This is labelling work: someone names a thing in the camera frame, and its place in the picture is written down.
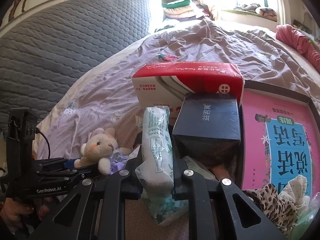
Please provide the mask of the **person's left hand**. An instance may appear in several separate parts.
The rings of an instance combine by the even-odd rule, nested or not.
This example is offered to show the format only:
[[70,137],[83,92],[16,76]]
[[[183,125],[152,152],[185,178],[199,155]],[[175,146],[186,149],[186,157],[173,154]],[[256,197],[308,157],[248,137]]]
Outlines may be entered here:
[[36,199],[34,204],[6,198],[1,206],[1,239],[28,239],[47,217],[53,198]]

